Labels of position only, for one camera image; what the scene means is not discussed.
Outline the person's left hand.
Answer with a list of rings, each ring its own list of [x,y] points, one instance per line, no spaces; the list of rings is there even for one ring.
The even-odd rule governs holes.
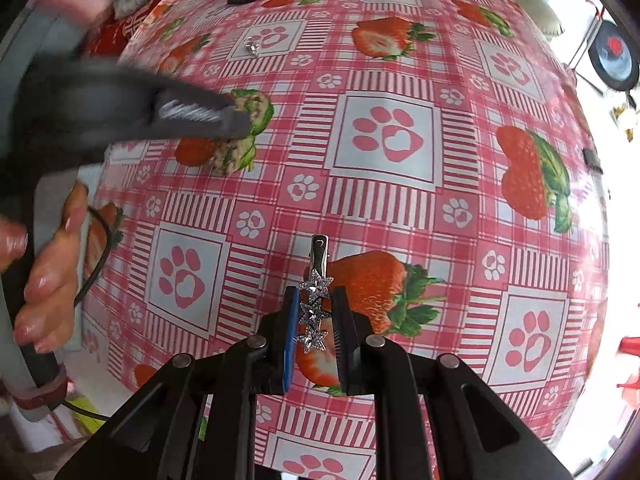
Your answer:
[[[39,354],[62,348],[74,330],[77,267],[87,197],[87,187],[76,182],[66,198],[60,227],[35,258],[27,284],[18,294],[22,307],[15,318],[14,340],[20,346],[32,344]]]

